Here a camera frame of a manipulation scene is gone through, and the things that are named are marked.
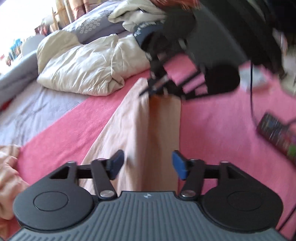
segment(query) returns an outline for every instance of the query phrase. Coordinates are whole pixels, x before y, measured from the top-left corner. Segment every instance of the pink blanket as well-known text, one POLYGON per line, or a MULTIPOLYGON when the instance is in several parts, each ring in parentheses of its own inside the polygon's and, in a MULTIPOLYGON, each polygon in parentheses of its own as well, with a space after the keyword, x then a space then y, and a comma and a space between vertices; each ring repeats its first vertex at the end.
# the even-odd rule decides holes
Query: pink blanket
MULTIPOLYGON (((187 57, 180 56, 167 66, 171 77, 180 80, 194 70, 187 57)), ((19 159, 20 175, 29 184, 63 163, 81 163, 87 151, 110 119, 131 86, 148 72, 126 81, 126 87, 108 97, 90 97, 23 149, 19 159)), ((180 151, 188 158, 208 164, 228 160, 277 192, 284 203, 285 219, 296 202, 296 168, 265 140, 258 137, 250 116, 249 94, 235 93, 198 101, 184 102, 181 110, 180 151)), ((272 110, 283 120, 296 116, 295 99, 284 94, 271 81, 269 91, 254 94, 255 115, 272 110)), ((206 182, 204 191, 213 186, 206 182)), ((296 215, 283 230, 291 237, 296 215)))

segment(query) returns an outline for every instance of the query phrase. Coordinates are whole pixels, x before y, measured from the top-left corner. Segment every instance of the metal screw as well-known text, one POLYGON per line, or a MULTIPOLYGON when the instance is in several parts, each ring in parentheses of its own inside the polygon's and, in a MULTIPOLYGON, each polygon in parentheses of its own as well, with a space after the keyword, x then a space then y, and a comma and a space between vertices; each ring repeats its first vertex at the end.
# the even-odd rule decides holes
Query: metal screw
POLYGON ((114 192, 111 190, 104 190, 100 192, 100 196, 103 198, 111 198, 114 196, 114 192))
POLYGON ((193 190, 185 190, 181 193, 182 197, 185 198, 192 198, 196 195, 195 191, 193 190))

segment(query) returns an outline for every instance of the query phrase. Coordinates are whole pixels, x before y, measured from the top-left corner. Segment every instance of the gray pillow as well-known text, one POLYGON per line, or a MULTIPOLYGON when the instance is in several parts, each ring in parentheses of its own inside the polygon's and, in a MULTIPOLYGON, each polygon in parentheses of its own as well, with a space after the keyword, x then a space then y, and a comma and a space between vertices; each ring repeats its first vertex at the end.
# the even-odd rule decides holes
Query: gray pillow
POLYGON ((27 54, 6 74, 0 76, 0 106, 21 93, 38 77, 36 51, 27 54))
POLYGON ((125 31, 122 23, 111 23, 108 21, 108 17, 122 1, 109 0, 104 2, 92 11, 81 16, 75 22, 64 27, 63 30, 76 34, 79 42, 84 44, 90 43, 99 37, 119 34, 125 31))

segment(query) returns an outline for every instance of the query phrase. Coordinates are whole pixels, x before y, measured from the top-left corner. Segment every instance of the round black disc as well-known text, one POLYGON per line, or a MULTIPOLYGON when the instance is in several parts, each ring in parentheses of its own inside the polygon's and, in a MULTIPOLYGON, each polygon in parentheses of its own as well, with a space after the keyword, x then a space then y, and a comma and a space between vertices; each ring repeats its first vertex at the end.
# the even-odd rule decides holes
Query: round black disc
POLYGON ((269 188, 247 179, 230 180, 203 197, 205 213, 217 224, 237 232, 256 232, 275 227, 283 204, 269 188))
POLYGON ((91 194, 65 180, 38 182, 19 194, 13 210, 21 226, 53 231, 73 226, 93 209, 91 194))

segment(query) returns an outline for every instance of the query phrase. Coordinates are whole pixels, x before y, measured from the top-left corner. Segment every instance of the pink fabric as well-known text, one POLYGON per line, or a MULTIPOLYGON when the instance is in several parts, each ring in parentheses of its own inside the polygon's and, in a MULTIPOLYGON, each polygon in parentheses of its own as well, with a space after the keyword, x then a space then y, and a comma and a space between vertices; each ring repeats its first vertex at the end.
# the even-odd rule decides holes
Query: pink fabric
MULTIPOLYGON (((167 65, 174 80, 194 70, 187 57, 180 56, 167 65)), ((126 87, 108 97, 90 97, 51 127, 35 137, 23 149, 18 170, 33 184, 63 163, 81 163, 101 130, 131 86, 148 72, 130 78, 126 87)), ((296 168, 265 140, 258 137, 250 116, 249 94, 235 93, 184 102, 181 110, 180 151, 188 158, 200 158, 208 164, 228 160, 277 192, 284 203, 285 219, 296 202, 296 168)), ((269 91, 254 94, 254 109, 259 119, 272 110, 283 120, 296 116, 295 99, 284 94, 272 81, 269 91)), ((206 182, 204 191, 212 187, 206 182)), ((291 237, 296 215, 283 230, 291 237)))

